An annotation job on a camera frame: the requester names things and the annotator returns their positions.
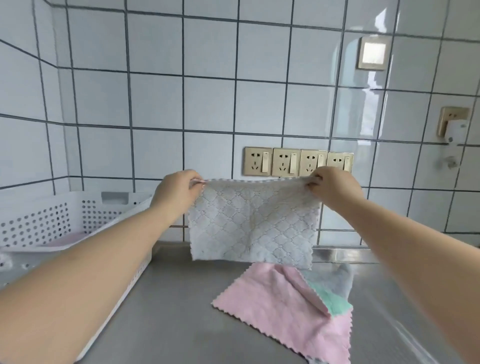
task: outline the towel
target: towel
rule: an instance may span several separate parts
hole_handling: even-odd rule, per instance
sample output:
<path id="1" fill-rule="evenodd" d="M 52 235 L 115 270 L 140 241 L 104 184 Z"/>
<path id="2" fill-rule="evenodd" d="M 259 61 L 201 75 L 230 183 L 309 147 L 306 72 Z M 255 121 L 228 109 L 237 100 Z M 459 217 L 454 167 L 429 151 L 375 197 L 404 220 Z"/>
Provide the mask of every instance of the towel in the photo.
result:
<path id="1" fill-rule="evenodd" d="M 308 180 L 208 181 L 188 214 L 193 259 L 311 268 L 320 201 Z"/>
<path id="2" fill-rule="evenodd" d="M 314 273 L 252 264 L 212 306 L 270 336 L 309 363 L 349 364 L 350 266 Z"/>

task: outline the person's left arm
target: person's left arm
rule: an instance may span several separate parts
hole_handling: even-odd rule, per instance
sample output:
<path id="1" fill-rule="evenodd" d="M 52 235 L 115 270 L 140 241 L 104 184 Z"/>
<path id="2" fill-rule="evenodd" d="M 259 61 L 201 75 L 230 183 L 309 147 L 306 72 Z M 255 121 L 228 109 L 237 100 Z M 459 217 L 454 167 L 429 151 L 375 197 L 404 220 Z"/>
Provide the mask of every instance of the person's left arm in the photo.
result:
<path id="1" fill-rule="evenodd" d="M 0 363 L 73 363 L 160 235 L 200 194 L 193 170 L 165 177 L 150 207 L 0 291 Z"/>

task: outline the folded pink cloth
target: folded pink cloth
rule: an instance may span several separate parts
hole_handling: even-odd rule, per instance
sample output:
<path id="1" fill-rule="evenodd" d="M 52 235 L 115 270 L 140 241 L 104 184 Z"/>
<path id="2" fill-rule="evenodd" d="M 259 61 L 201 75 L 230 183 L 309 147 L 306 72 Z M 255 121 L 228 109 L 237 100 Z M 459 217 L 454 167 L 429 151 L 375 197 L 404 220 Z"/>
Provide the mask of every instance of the folded pink cloth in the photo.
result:
<path id="1" fill-rule="evenodd" d="M 304 357 L 349 364 L 352 310 L 329 317 L 295 268 L 253 263 L 213 302 Z"/>

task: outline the white textured cloth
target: white textured cloth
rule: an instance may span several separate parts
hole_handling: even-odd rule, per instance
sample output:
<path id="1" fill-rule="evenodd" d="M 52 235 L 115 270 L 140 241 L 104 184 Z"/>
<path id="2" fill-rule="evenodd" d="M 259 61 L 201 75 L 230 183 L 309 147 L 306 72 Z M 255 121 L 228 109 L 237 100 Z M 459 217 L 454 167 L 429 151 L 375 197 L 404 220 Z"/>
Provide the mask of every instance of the white textured cloth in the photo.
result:
<path id="1" fill-rule="evenodd" d="M 208 181 L 188 215 L 193 259 L 311 268 L 320 202 L 307 181 Z"/>

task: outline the person's right arm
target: person's right arm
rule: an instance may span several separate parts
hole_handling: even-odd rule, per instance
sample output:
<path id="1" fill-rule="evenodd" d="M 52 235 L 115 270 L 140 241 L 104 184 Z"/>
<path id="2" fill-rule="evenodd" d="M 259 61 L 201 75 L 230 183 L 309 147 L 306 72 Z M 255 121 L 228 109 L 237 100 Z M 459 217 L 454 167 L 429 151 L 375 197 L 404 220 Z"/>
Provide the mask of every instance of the person's right arm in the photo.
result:
<path id="1" fill-rule="evenodd" d="M 346 171 L 320 167 L 310 190 L 360 234 L 467 363 L 480 363 L 480 249 L 363 197 Z"/>

